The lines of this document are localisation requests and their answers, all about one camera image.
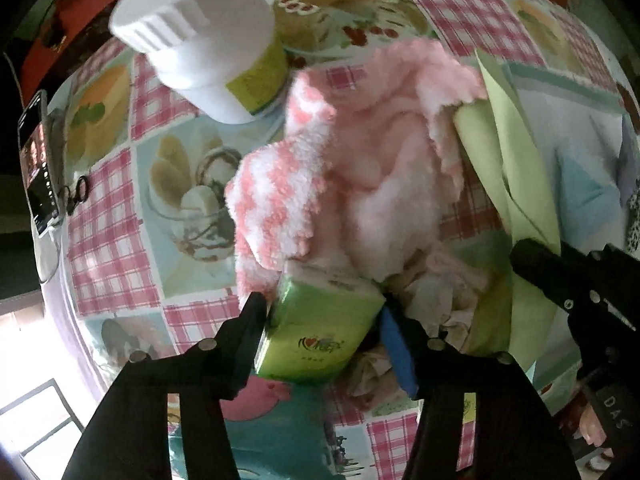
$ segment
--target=white bottle cap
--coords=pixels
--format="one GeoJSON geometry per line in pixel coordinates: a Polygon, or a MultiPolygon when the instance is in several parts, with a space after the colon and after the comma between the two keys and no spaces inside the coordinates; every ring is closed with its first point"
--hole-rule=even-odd
{"type": "Polygon", "coordinates": [[[109,28],[133,49],[149,53],[179,45],[215,27],[225,0],[120,0],[109,28]]]}

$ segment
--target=phone screen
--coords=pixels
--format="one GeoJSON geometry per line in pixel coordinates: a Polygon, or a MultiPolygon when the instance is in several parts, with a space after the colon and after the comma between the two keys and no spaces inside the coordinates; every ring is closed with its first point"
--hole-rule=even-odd
{"type": "Polygon", "coordinates": [[[51,186],[44,126],[40,117],[40,99],[34,99],[18,124],[22,178],[27,188],[27,200],[38,234],[58,217],[56,195],[51,186]]]}

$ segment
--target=pink and white striped cloth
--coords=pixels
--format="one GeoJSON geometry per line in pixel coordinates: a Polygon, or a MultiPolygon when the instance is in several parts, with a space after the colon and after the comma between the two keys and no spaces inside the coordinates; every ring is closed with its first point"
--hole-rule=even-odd
{"type": "Polygon", "coordinates": [[[437,41],[377,50],[356,88],[300,73],[285,139],[246,156],[226,188],[240,303],[273,294],[289,259],[382,281],[438,238],[464,186],[452,107],[486,98],[437,41]]]}

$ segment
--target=smartphone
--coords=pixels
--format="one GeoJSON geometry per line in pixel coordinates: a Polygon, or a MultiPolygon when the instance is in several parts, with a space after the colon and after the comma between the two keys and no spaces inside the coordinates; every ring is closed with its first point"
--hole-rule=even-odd
{"type": "Polygon", "coordinates": [[[47,93],[40,90],[18,120],[22,181],[38,236],[60,220],[56,192],[49,172],[47,93]]]}

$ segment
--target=packaged tissue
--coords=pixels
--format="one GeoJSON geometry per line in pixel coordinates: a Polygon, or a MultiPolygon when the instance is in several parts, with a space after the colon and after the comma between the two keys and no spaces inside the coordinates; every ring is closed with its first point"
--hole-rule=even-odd
{"type": "Polygon", "coordinates": [[[291,383],[331,380],[384,303],[370,280],[287,262],[256,353],[256,373],[291,383]]]}

